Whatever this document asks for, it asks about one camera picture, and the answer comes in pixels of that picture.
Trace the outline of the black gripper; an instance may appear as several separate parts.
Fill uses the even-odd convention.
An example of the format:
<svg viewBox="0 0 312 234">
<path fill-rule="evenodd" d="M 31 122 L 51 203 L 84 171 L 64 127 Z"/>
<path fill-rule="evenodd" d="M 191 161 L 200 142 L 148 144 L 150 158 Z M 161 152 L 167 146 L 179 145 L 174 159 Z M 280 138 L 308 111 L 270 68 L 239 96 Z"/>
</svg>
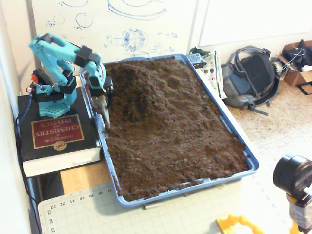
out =
<svg viewBox="0 0 312 234">
<path fill-rule="evenodd" d="M 113 104 L 113 80 L 111 77 L 106 77 L 104 83 L 101 85 L 96 77 L 91 77 L 90 82 L 90 93 L 91 96 L 97 97 L 96 103 L 101 110 L 101 115 L 106 129 L 110 129 L 110 118 L 108 109 Z"/>
</svg>

